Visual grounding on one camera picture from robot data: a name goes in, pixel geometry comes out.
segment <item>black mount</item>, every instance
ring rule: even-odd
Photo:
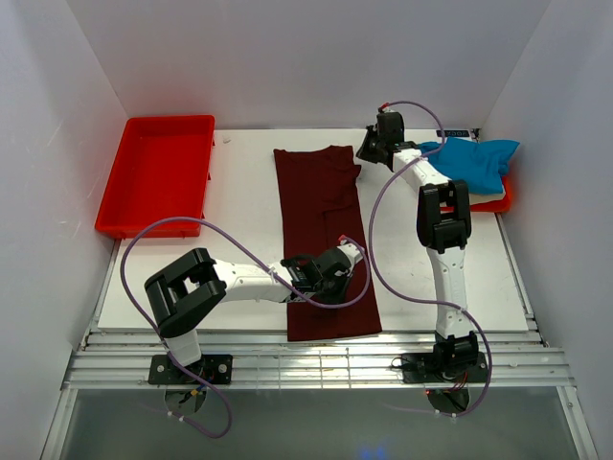
[[[441,354],[445,354],[438,344],[434,346],[433,353],[406,353],[400,356],[402,381],[404,383],[437,383],[453,381],[467,374],[467,383],[483,383],[488,377],[486,357],[477,348],[461,351],[456,357],[447,363],[442,360]]]
[[[232,355],[202,355],[202,358],[187,368],[213,385],[227,385],[232,381]],[[151,359],[150,385],[183,385],[198,382],[174,367],[168,355],[155,355]]]
[[[164,338],[194,329],[226,295],[226,284],[214,268],[215,260],[203,248],[193,249],[145,282],[155,321]],[[186,280],[198,285],[188,292]]]

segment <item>maroon cloth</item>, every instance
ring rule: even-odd
[[[320,255],[347,235],[366,247],[355,188],[360,167],[353,163],[351,147],[328,147],[313,152],[275,149],[281,212],[284,221],[284,256]],[[366,282],[359,264],[346,299],[355,298]],[[375,291],[370,285],[357,304],[326,310],[304,303],[287,305],[287,340],[320,340],[377,334],[381,320]]]

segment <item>fabric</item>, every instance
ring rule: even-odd
[[[314,152],[274,150],[283,215],[284,256],[320,255],[347,235],[366,247],[351,147]],[[355,298],[366,282],[359,264],[347,291]],[[355,305],[326,310],[305,303],[287,304],[287,340],[320,340],[381,332],[375,291],[371,285]]]
[[[420,150],[426,153],[439,145],[438,142],[426,142],[420,144]],[[441,151],[428,156],[428,161],[450,179],[465,180],[472,194],[502,194],[501,176],[509,173],[509,160],[518,146],[516,141],[476,143],[449,137]]]

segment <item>white table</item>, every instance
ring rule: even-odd
[[[363,137],[362,129],[216,131],[211,182],[204,206],[206,219],[229,232],[265,262],[278,261],[283,257],[283,231],[272,150],[309,151],[329,145],[351,145],[356,151]],[[407,130],[406,138],[416,142],[437,140],[433,129]],[[362,163],[357,188],[365,231],[376,195],[389,177],[385,166]],[[377,212],[375,254],[392,286],[414,297],[433,299],[432,268],[416,235],[416,210],[416,194],[402,179],[398,180],[388,190]],[[129,303],[120,282],[119,259],[126,246],[127,241],[122,241],[118,262],[113,267],[98,324],[101,330],[149,329]],[[206,247],[212,257],[225,261],[251,262],[208,228],[203,228],[195,239],[139,241],[127,262],[127,280],[149,314],[151,309],[143,288],[145,280],[195,247]],[[495,215],[472,215],[465,277],[468,308],[485,331],[528,329]],[[434,330],[436,307],[404,302],[390,294],[376,278],[374,283],[384,332]],[[284,304],[243,301],[217,306],[198,329],[278,332],[286,331],[286,327]]]

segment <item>white wall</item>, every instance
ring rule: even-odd
[[[111,243],[123,111],[64,0],[0,2],[0,457],[38,458]]]
[[[363,127],[391,99],[480,127],[550,0],[68,0],[129,116]],[[431,127],[417,110],[412,127]]]
[[[522,147],[506,217],[539,326],[613,458],[613,3],[553,0],[484,127]]]

